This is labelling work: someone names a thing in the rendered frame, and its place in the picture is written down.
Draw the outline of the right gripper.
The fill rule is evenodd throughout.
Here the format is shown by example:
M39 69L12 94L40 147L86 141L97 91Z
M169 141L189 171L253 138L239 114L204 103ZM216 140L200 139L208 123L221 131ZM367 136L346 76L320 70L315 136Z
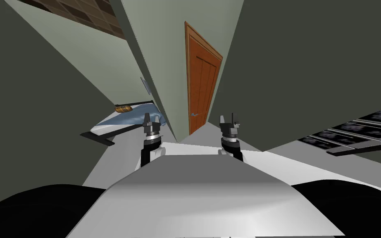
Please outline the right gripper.
M223 115L220 115L220 129L222 136L225 138L237 138L238 129L240 124L238 124L238 116L236 113L232 112L231 115L232 123L225 123Z

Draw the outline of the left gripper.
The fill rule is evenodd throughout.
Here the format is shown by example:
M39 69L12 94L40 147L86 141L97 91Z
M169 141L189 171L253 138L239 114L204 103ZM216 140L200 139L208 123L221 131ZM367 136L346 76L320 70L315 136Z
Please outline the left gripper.
M143 128L144 128L144 133L147 136L159 135L160 126L161 126L161 123L160 123L159 116L155 116L154 122L152 122L150 119L150 114L145 113Z

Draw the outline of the bed with blue cover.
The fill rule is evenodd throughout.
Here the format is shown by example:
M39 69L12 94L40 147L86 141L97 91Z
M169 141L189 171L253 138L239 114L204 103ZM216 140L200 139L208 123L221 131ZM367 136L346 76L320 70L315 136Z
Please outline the bed with blue cover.
M115 106L131 108L131 111L115 111L100 123L93 126L90 131L81 133L80 135L103 145L112 146L114 142L109 140L109 138L141 127L144 123L145 113L150 114L151 120L155 120L155 117L158 116L161 126L167 124L164 116L159 112L152 100Z

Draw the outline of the brown wooden door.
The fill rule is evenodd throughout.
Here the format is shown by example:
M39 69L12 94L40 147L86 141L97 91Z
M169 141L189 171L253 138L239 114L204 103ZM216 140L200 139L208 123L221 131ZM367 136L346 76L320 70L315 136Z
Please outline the brown wooden door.
M189 134L207 121L223 57L185 22Z

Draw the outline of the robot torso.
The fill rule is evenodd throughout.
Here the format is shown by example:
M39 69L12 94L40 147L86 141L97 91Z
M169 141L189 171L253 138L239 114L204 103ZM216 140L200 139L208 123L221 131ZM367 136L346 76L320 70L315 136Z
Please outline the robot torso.
M67 238L341 236L292 186L229 155L164 155L110 186Z

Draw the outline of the black furniture with dark panels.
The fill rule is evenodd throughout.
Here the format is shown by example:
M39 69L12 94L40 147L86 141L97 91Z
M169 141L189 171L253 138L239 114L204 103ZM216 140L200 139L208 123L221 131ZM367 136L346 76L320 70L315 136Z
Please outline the black furniture with dark panels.
M299 139L333 156L381 150L381 111Z

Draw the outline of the grey wall picture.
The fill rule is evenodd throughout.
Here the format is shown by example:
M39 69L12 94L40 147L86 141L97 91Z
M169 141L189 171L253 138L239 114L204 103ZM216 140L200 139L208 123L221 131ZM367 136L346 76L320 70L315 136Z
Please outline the grey wall picture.
M148 83L146 82L146 80L143 77L140 77L140 79L141 79L142 83L144 84L144 87L147 90L148 94L151 95L152 94L151 89L150 89Z

